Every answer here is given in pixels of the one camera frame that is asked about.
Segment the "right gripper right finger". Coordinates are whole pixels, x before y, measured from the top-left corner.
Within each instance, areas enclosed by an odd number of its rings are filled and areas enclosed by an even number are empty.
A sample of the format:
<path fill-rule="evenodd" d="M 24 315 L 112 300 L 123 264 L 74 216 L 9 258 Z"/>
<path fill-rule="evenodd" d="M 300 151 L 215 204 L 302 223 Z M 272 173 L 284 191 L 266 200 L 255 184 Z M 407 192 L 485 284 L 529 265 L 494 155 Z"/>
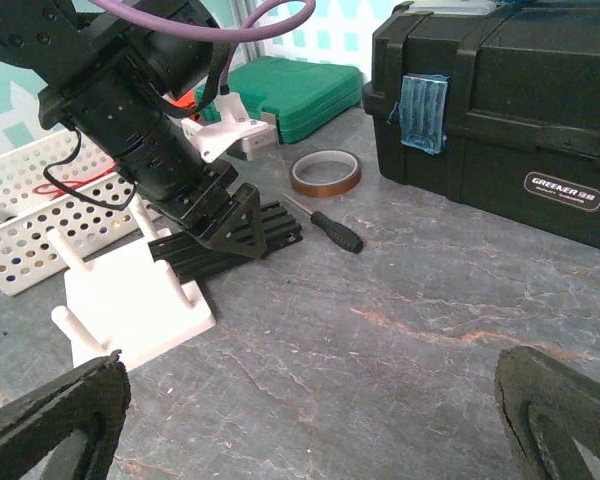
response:
<path fill-rule="evenodd" d="M 600 460 L 600 383 L 529 346 L 499 354 L 498 413 L 526 479 L 591 479 L 577 448 Z"/>

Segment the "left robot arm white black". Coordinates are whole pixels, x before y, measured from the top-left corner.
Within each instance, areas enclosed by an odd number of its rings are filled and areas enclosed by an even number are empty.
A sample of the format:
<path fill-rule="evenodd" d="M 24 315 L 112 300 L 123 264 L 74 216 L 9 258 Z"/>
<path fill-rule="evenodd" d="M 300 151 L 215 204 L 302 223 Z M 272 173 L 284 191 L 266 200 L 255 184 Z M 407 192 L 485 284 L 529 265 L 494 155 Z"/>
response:
<path fill-rule="evenodd" d="M 93 141 L 150 206 L 203 247 L 259 258 L 267 244 L 258 189 L 190 143 L 176 107 L 197 82 L 221 92 L 226 42 L 179 38 L 70 1 L 0 1 L 0 62 L 34 71 L 40 125 Z"/>

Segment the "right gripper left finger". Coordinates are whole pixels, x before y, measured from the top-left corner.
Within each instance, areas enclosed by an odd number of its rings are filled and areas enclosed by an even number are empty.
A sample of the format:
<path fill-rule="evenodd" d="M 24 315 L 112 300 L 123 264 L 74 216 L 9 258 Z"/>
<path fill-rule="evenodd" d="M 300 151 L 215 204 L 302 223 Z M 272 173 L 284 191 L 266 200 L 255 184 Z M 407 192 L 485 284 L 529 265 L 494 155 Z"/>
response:
<path fill-rule="evenodd" d="M 43 479 L 105 479 L 131 401 L 121 352 L 87 361 L 0 408 L 0 479 L 43 459 Z"/>

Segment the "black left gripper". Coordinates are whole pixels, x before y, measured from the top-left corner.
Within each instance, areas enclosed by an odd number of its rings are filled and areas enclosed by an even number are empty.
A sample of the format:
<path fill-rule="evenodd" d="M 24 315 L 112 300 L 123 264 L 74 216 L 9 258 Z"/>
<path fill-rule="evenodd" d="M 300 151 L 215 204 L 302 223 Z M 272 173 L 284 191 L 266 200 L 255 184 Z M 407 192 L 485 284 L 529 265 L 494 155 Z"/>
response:
<path fill-rule="evenodd" d="M 243 183 L 231 196 L 236 169 L 225 160 L 205 163 L 183 130 L 163 116 L 147 135 L 114 157 L 116 171 L 151 206 L 205 248 L 258 259 L 267 250 L 260 193 Z"/>

